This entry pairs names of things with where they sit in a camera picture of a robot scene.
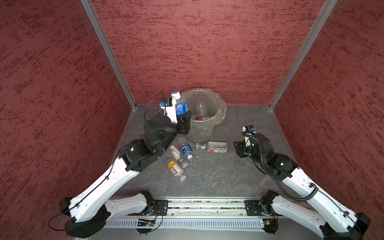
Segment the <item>Pocari Sweat blue bottle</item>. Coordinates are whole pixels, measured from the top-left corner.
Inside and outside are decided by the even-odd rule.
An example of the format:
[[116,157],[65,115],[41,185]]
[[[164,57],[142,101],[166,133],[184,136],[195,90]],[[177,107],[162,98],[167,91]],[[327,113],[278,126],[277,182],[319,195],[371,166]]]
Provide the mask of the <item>Pocari Sweat blue bottle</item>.
[[181,97],[179,91],[175,91],[171,93],[171,96],[176,100],[175,110],[176,116],[181,116],[188,112],[188,103]]

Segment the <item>blue cap clear bottle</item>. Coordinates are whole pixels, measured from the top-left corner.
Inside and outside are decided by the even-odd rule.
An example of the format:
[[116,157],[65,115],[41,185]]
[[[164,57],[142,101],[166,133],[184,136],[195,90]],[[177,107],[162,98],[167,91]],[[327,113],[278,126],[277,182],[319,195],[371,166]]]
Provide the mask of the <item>blue cap clear bottle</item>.
[[207,106],[204,102],[197,103],[196,109],[197,109],[197,114],[199,115],[200,119],[205,120],[205,119],[210,117]]

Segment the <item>blue label bottle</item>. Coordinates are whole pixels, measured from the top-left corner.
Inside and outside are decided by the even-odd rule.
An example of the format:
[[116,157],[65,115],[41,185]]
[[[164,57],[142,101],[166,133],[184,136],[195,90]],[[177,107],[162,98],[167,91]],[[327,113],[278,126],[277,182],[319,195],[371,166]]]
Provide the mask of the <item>blue label bottle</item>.
[[182,145],[181,145],[181,151],[182,151],[183,157],[186,160],[192,161],[194,159],[193,150],[191,148],[190,143],[187,140],[183,140]]

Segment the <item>crane label clear bottle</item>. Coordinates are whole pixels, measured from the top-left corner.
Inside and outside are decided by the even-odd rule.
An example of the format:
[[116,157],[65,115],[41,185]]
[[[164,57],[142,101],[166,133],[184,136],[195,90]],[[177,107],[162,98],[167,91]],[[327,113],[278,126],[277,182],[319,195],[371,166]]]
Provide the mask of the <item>crane label clear bottle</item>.
[[182,156],[181,152],[175,146],[170,146],[170,151],[176,162],[182,167],[186,168],[188,166],[187,160]]

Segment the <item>green band square bottle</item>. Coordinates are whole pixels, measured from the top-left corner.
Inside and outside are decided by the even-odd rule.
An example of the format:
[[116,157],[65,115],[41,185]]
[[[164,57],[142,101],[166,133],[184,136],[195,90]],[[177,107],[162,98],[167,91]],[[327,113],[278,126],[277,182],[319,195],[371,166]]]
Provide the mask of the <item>green band square bottle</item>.
[[206,143],[196,143],[197,150],[205,150],[209,153],[226,154],[228,152],[227,142],[208,141]]

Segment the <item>yellow label tea bottle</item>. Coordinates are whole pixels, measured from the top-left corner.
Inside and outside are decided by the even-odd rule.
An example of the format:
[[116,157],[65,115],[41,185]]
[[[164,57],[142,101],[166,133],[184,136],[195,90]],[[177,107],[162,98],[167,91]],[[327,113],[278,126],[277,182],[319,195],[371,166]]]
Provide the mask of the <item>yellow label tea bottle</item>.
[[184,182],[187,179],[184,169],[175,161],[170,161],[168,163],[168,169],[180,180],[180,182]]

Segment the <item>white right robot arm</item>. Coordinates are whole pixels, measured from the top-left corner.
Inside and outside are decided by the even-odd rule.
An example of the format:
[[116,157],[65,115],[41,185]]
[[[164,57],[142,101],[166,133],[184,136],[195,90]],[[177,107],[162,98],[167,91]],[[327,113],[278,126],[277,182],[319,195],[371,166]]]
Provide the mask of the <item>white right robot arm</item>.
[[306,227],[323,240],[361,240],[371,219],[355,213],[319,187],[290,157],[275,153],[270,140],[250,130],[241,133],[242,142],[234,142],[240,158],[271,177],[284,193],[265,193],[259,201],[266,216],[281,215]]

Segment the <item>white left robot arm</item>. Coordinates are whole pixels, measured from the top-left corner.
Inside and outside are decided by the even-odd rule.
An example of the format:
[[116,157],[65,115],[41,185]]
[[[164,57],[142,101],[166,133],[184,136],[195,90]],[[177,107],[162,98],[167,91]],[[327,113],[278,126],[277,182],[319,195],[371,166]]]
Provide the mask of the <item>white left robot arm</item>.
[[70,237],[88,238],[100,231],[107,222],[127,215],[151,214],[156,200],[149,191],[118,200],[111,197],[125,183],[157,161],[178,134],[188,134],[191,111],[177,117],[173,123],[165,115],[155,115],[144,122],[144,135],[122,147],[108,170],[76,197],[60,201],[61,212],[70,217],[65,232]]

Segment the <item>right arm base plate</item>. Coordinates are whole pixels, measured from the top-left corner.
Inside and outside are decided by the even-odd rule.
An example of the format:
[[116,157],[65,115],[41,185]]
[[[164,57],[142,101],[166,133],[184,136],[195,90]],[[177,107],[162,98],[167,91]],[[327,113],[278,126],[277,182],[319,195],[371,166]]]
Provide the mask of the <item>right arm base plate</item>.
[[270,216],[272,214],[269,205],[265,201],[245,200],[244,203],[247,216]]

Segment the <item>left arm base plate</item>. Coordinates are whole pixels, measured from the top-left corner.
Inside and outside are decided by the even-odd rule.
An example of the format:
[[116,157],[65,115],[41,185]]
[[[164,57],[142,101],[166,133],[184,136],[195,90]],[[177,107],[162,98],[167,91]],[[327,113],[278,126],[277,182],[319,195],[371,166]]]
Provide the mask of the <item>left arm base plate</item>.
[[149,205],[147,216],[166,216],[168,212],[168,200],[155,200]]

